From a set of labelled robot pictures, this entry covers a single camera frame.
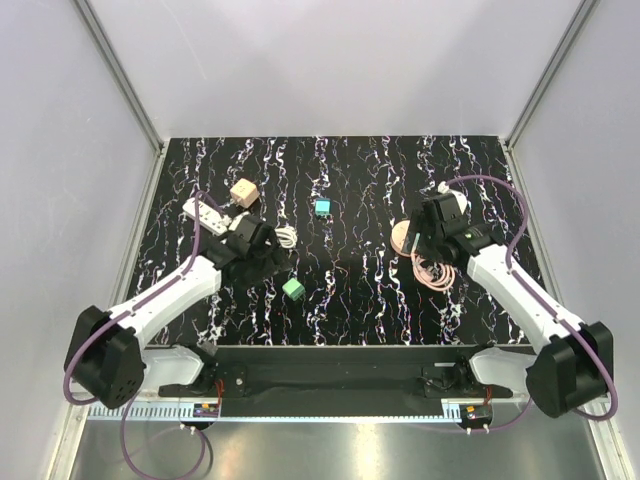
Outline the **green USB charger cube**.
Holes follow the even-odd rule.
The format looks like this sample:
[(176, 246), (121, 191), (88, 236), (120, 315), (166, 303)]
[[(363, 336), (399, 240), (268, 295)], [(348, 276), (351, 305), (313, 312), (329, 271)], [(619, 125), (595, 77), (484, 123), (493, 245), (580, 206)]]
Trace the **green USB charger cube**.
[(282, 286), (284, 294), (292, 301), (297, 301), (305, 294), (304, 286), (296, 279), (291, 278)]

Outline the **pink round power socket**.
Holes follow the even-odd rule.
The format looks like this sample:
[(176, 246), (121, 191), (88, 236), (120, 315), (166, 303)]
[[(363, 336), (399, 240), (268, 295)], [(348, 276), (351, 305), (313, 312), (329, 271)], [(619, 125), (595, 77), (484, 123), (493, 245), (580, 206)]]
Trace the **pink round power socket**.
[(411, 221), (401, 220), (391, 230), (390, 243), (393, 250), (402, 257), (411, 258), (416, 252), (412, 252), (412, 244), (416, 231), (411, 231)]

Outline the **teal plug adapter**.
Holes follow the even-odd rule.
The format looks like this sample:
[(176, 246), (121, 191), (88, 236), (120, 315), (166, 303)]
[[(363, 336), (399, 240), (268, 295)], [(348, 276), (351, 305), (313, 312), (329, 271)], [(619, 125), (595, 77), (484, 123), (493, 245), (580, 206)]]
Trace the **teal plug adapter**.
[(417, 251), (417, 248), (418, 248), (418, 245), (419, 245), (419, 240), (420, 240), (420, 233), (417, 232), (415, 234), (415, 236), (414, 236), (414, 241), (413, 241), (412, 250), (411, 250), (412, 252), (416, 252)]

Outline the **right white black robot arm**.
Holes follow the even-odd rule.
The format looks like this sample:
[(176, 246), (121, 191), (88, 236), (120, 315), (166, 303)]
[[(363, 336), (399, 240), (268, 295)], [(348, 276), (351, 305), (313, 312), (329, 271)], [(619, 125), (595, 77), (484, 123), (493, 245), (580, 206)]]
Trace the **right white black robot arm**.
[(524, 332), (533, 351), (477, 351), (454, 371), (457, 390), (472, 397), (496, 385), (525, 393), (551, 418), (608, 397), (609, 410), (599, 418), (613, 417), (619, 398), (611, 331), (601, 322), (585, 323), (550, 296), (489, 225), (468, 222), (465, 207), (464, 196), (456, 192), (425, 200), (411, 213), (405, 245), (411, 254), (455, 267), (483, 287)]

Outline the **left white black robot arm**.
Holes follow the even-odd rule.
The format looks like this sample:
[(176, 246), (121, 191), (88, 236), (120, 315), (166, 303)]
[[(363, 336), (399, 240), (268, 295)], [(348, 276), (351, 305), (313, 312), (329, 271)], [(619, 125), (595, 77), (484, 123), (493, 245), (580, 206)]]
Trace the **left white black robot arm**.
[(162, 396), (208, 396), (216, 391), (217, 360), (211, 347), (151, 341), (196, 303), (223, 287), (249, 289), (292, 267), (276, 230), (259, 218), (236, 217), (221, 235), (195, 229), (194, 250), (175, 271), (141, 294), (107, 310), (89, 306), (76, 321), (64, 362), (63, 393), (78, 383), (86, 404), (116, 409), (142, 390)]

